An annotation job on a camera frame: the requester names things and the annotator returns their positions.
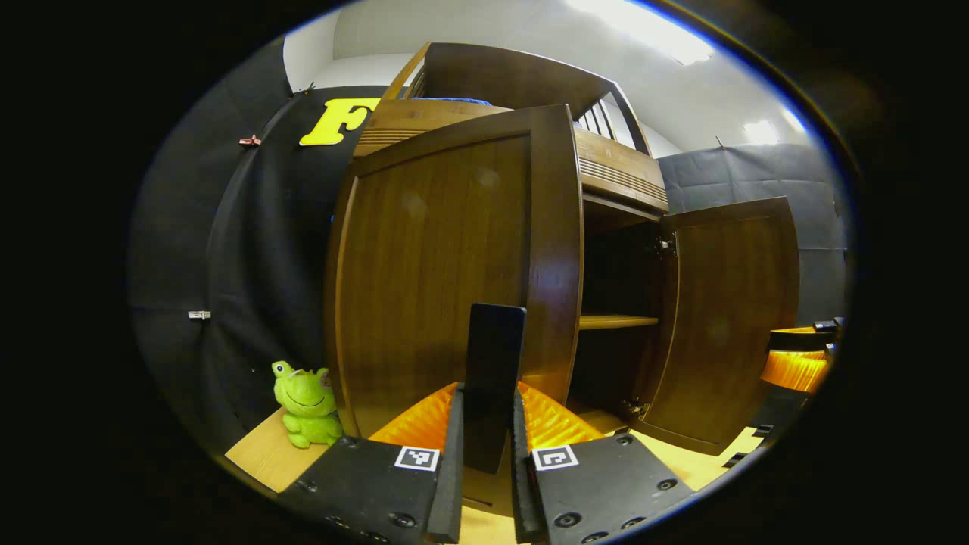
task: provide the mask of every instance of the screw hole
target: screw hole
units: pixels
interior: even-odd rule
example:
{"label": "screw hole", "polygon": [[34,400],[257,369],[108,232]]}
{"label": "screw hole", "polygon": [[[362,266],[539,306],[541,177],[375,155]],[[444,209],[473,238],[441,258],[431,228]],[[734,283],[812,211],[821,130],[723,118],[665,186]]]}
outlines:
{"label": "screw hole", "polygon": [[645,517],[636,517],[635,519],[630,519],[630,520],[628,520],[628,521],[626,521],[626,522],[624,522],[622,524],[622,529],[626,529],[628,527],[635,526],[635,525],[641,523],[644,520],[646,520]]}
{"label": "screw hole", "polygon": [[555,519],[555,525],[560,528],[571,528],[578,524],[582,520],[582,516],[579,513],[566,513],[564,515],[559,515]]}
{"label": "screw hole", "polygon": [[369,537],[378,543],[388,543],[389,541],[383,535],[377,533],[376,531],[362,531],[364,537]]}
{"label": "screw hole", "polygon": [[343,522],[343,519],[341,519],[339,517],[327,517],[327,520],[330,521],[330,522],[332,522],[332,523],[334,523],[335,525],[343,528],[343,529],[350,529],[350,525],[348,525],[347,523]]}
{"label": "screw hole", "polygon": [[603,537],[606,537],[607,535],[609,535],[608,532],[605,532],[605,531],[597,531],[597,532],[595,532],[593,534],[586,535],[585,536],[585,539],[582,539],[582,543],[592,543],[593,541],[602,539]]}
{"label": "screw hole", "polygon": [[300,488],[302,488],[306,492],[316,492],[320,490],[319,488],[317,488],[316,483],[314,483],[313,481],[298,480],[297,484],[299,485]]}
{"label": "screw hole", "polygon": [[401,528],[413,528],[416,524],[414,517],[407,513],[391,513],[391,522]]}

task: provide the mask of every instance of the ceiling light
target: ceiling light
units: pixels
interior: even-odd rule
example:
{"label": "ceiling light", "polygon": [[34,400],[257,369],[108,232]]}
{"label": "ceiling light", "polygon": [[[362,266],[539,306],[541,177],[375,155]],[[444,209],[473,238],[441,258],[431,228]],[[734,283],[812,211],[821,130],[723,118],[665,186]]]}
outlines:
{"label": "ceiling light", "polygon": [[774,127],[766,119],[756,123],[747,123],[743,126],[743,130],[747,131],[747,137],[751,144],[777,144],[780,142]]}
{"label": "ceiling light", "polygon": [[797,116],[794,115],[790,110],[785,108],[781,110],[781,114],[784,115],[784,118],[787,119],[788,123],[791,123],[791,126],[794,127],[794,130],[798,131],[799,133],[804,132],[803,123],[801,123],[800,119],[798,119]]}
{"label": "ceiling light", "polygon": [[713,48],[687,30],[646,7],[625,0],[566,0],[574,8],[592,13],[633,38],[657,48],[682,65],[707,60]]}

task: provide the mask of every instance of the blue mattress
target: blue mattress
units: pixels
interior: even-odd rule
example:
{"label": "blue mattress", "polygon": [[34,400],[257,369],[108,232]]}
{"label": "blue mattress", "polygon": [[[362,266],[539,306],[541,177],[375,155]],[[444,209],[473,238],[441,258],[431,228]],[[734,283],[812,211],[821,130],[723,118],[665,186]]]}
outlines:
{"label": "blue mattress", "polygon": [[442,98],[429,98],[429,97],[421,97],[421,98],[412,98],[411,100],[450,100],[450,101],[454,101],[454,102],[470,102],[471,104],[481,104],[481,105],[484,105],[484,106],[494,106],[493,104],[491,104],[487,100],[478,100],[478,99],[473,99],[473,98],[445,98],[445,97],[442,97]]}

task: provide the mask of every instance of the gray fabric backdrop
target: gray fabric backdrop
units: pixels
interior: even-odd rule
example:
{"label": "gray fabric backdrop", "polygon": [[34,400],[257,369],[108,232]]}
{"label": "gray fabric backdrop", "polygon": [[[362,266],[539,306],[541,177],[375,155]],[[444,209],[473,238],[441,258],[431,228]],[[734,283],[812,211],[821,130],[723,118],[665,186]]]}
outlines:
{"label": "gray fabric backdrop", "polygon": [[800,254],[797,324],[844,315],[847,209],[840,179],[820,150],[751,144],[678,153],[659,163],[670,213],[787,197]]}

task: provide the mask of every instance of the wooden shelf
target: wooden shelf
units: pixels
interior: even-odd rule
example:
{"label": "wooden shelf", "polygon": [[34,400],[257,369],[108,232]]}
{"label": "wooden shelf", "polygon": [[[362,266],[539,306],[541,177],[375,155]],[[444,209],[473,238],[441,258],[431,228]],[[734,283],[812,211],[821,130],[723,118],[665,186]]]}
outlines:
{"label": "wooden shelf", "polygon": [[580,330],[611,330],[617,328],[635,328],[637,326],[653,326],[659,322],[659,318],[647,318],[645,316],[583,314],[578,318],[578,328]]}
{"label": "wooden shelf", "polygon": [[636,225],[644,221],[658,222],[659,216],[583,191],[582,217],[585,234],[595,235]]}

